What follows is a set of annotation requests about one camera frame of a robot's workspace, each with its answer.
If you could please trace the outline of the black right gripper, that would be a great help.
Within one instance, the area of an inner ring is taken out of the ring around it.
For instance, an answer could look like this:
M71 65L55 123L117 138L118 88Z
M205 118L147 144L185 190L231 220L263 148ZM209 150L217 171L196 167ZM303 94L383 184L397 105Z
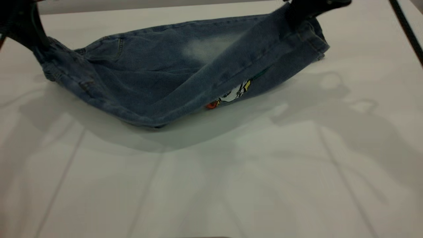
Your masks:
M286 20L290 28L295 29L309 17L346 7L351 3L351 0L293 0L286 12Z

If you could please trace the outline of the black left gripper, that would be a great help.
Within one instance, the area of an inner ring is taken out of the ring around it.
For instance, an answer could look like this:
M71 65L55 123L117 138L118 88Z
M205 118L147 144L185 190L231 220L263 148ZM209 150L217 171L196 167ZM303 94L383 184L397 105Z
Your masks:
M20 37L20 44L29 50L48 49L50 41L46 33L41 32L38 2L40 1L1 0L1 37Z

